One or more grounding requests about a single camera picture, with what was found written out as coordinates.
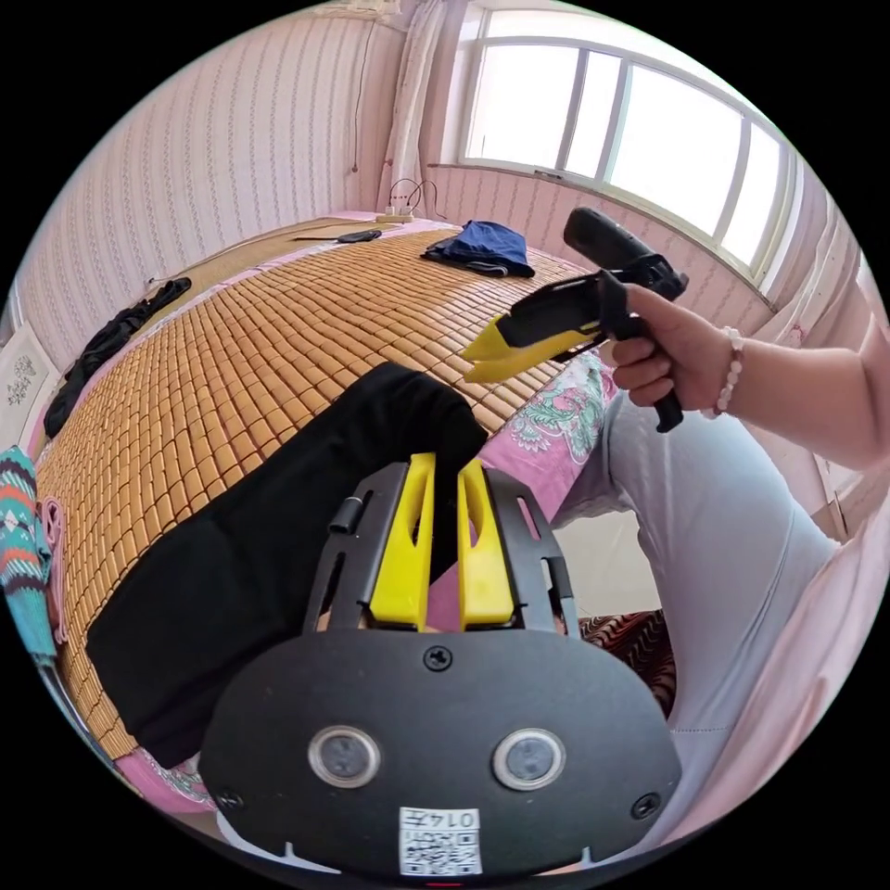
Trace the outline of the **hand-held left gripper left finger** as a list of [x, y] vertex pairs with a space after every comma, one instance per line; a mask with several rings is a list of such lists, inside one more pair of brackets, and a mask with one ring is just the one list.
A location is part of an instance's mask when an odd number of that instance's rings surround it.
[[402, 474], [369, 609], [379, 625], [426, 628], [435, 519], [436, 457], [412, 456]]

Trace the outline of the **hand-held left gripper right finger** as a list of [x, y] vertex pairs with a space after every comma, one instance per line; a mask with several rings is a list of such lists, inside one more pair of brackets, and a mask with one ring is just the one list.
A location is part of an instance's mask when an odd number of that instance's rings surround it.
[[508, 627], [515, 604], [486, 468], [475, 459], [457, 477], [460, 629]]

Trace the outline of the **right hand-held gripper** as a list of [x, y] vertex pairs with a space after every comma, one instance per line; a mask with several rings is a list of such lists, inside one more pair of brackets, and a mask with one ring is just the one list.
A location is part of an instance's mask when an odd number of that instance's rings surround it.
[[608, 339], [654, 336], [628, 306], [627, 286], [642, 286], [667, 301], [689, 285], [659, 254], [625, 268], [600, 270], [539, 288], [489, 322], [460, 356], [464, 381], [497, 384], [547, 362], [565, 363]]

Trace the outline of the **person's right hand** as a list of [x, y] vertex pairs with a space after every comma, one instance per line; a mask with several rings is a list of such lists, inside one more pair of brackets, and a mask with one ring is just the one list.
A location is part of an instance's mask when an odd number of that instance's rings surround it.
[[674, 394], [684, 411], [726, 413], [742, 372], [741, 335], [641, 286], [627, 286], [627, 303], [647, 332], [612, 347], [617, 386], [640, 407]]

